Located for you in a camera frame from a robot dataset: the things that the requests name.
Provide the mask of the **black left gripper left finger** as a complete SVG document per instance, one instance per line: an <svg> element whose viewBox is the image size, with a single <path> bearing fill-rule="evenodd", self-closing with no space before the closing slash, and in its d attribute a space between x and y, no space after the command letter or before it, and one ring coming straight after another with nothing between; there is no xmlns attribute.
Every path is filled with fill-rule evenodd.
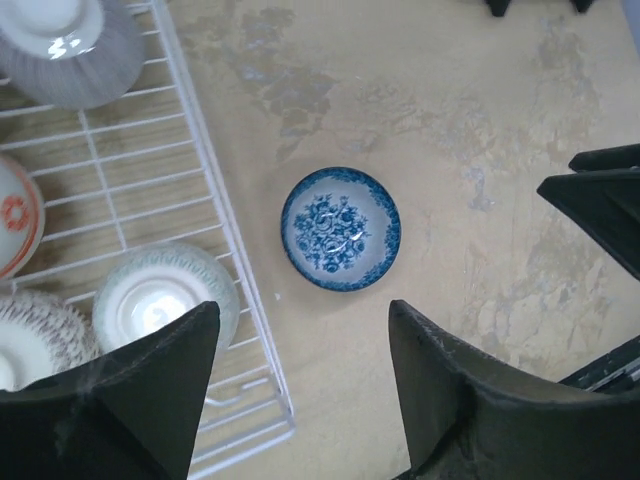
<svg viewBox="0 0 640 480"><path fill-rule="evenodd" d="M186 478L219 331L219 306L205 301L95 360L2 392L2 478Z"/></svg>

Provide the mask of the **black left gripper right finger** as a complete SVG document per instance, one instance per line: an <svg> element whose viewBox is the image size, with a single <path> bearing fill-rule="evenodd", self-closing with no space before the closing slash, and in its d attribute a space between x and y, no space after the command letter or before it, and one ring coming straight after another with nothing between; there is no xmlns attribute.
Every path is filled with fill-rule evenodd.
<svg viewBox="0 0 640 480"><path fill-rule="evenodd" d="M636 479L639 392L589 392L516 369L404 300L389 342L417 479Z"/></svg>

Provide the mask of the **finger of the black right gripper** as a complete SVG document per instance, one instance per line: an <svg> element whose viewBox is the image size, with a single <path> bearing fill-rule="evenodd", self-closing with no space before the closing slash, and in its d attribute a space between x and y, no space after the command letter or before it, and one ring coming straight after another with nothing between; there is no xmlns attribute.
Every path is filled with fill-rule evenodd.
<svg viewBox="0 0 640 480"><path fill-rule="evenodd" d="M546 178L537 193L634 278L639 277L639 171L613 169Z"/></svg>
<svg viewBox="0 0 640 480"><path fill-rule="evenodd" d="M632 169L639 165L639 143L580 152L569 162L573 172Z"/></svg>

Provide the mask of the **purple patterned bowl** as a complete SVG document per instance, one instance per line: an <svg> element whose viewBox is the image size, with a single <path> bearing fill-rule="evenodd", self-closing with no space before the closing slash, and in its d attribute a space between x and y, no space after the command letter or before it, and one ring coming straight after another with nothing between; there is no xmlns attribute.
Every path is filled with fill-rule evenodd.
<svg viewBox="0 0 640 480"><path fill-rule="evenodd" d="M20 290L1 295L1 389L22 390L100 356L83 313L56 295Z"/></svg>

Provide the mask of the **green patterned bowl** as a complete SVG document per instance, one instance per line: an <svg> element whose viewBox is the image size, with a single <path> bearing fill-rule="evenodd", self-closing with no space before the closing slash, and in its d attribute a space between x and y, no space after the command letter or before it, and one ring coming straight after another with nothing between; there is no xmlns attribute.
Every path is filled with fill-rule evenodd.
<svg viewBox="0 0 640 480"><path fill-rule="evenodd" d="M217 349L237 331L240 297L228 270L204 250L184 243L141 249L107 276L93 300L92 325L106 354L167 326L205 301L220 310Z"/></svg>

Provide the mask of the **orange floral bowl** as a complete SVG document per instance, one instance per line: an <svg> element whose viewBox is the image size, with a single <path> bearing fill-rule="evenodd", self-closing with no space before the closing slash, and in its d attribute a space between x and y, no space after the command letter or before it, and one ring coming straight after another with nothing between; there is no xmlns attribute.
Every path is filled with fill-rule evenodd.
<svg viewBox="0 0 640 480"><path fill-rule="evenodd" d="M21 270L38 248L45 227L44 200L27 171L1 156L1 279Z"/></svg>

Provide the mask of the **blue floral bowl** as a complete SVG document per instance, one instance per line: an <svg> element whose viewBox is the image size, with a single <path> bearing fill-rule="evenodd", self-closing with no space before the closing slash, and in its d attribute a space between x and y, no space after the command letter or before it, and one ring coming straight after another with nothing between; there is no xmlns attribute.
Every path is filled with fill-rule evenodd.
<svg viewBox="0 0 640 480"><path fill-rule="evenodd" d="M380 280L399 253L401 219L389 192L367 173L345 166L316 170L284 202L280 235L297 272L334 292Z"/></svg>

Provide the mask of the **white wire dish rack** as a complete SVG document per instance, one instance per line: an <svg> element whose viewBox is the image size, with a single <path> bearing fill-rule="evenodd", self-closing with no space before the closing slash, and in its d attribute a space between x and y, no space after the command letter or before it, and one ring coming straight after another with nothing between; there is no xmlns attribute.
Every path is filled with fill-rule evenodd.
<svg viewBox="0 0 640 480"><path fill-rule="evenodd" d="M184 242L212 254L233 279L240 315L213 365L189 475L226 479L293 435L291 397L168 7L128 9L146 61L121 99L77 112L1 87L1 151L29 172L46 211L36 253L2 287L48 291L89 312L128 253Z"/></svg>

